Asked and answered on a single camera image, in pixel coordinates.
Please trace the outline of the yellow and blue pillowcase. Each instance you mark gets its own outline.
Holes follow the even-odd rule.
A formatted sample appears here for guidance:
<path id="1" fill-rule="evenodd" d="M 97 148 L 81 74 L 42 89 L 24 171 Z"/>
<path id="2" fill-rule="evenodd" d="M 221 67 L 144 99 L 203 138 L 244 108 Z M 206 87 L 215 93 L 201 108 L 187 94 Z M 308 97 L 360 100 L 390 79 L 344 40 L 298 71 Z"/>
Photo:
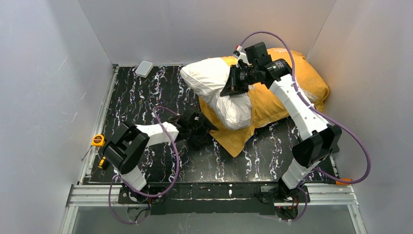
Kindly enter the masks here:
<path id="1" fill-rule="evenodd" d="M 327 129 L 327 120 L 311 111 L 323 110 L 329 88 L 304 55 L 283 48 L 267 50 L 273 60 L 284 59 L 295 68 L 296 80 L 290 74 L 267 88 L 256 83 L 248 93 L 234 97 L 221 97 L 219 91 L 211 95 L 199 95 L 202 112 L 218 127 L 212 137 L 232 156 L 243 150 L 254 131 L 290 116 L 296 124 L 299 136 L 306 140 L 313 132 Z"/>

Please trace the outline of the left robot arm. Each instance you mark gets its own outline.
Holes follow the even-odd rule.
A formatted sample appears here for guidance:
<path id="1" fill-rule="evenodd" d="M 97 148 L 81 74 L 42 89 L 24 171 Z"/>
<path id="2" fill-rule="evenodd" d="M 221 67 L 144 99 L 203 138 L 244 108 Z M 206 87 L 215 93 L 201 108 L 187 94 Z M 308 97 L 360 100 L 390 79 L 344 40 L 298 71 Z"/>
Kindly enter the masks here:
<path id="1" fill-rule="evenodd" d="M 176 165 L 175 175 L 171 184 L 155 195 L 142 192 L 147 181 L 138 166 L 141 156 L 146 148 L 162 143 L 170 143 L 175 154 L 175 160 L 180 162 L 179 151 L 176 143 L 189 141 L 195 146 L 204 143 L 210 131 L 218 128 L 200 111 L 187 109 L 182 114 L 172 113 L 172 117 L 162 122 L 156 114 L 158 107 L 152 112 L 157 120 L 153 125 L 136 125 L 123 122 L 119 128 L 106 141 L 102 154 L 117 170 L 117 177 L 133 192 L 146 197 L 160 197 L 168 193 L 177 181 L 180 166 Z"/>

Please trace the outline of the white pillow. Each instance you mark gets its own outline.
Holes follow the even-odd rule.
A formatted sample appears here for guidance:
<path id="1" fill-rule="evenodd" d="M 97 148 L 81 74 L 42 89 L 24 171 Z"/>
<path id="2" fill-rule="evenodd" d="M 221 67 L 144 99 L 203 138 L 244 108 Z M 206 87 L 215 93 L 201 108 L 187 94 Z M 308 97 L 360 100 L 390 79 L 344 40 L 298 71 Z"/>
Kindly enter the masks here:
<path id="1" fill-rule="evenodd" d="M 207 58 L 181 68 L 180 76 L 215 112 L 223 125 L 231 130 L 249 127 L 251 124 L 251 100 L 247 93 L 221 96 L 229 77 L 234 57 Z"/>

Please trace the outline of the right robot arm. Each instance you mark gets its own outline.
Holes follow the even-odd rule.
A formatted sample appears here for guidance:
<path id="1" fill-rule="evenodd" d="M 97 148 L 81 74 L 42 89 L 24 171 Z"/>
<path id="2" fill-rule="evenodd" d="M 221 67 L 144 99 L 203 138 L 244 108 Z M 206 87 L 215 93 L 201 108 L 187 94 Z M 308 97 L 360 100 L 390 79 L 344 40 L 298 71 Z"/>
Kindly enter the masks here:
<path id="1" fill-rule="evenodd" d="M 233 54 L 237 61 L 230 66 L 220 95 L 241 95 L 250 85 L 263 84 L 281 101 L 298 128 L 301 141 L 293 147 L 293 160 L 279 182 L 284 190 L 293 190 L 333 151 L 342 130 L 312 109 L 291 65 L 284 59 L 273 60 L 264 42 L 247 48 L 237 45 Z"/>

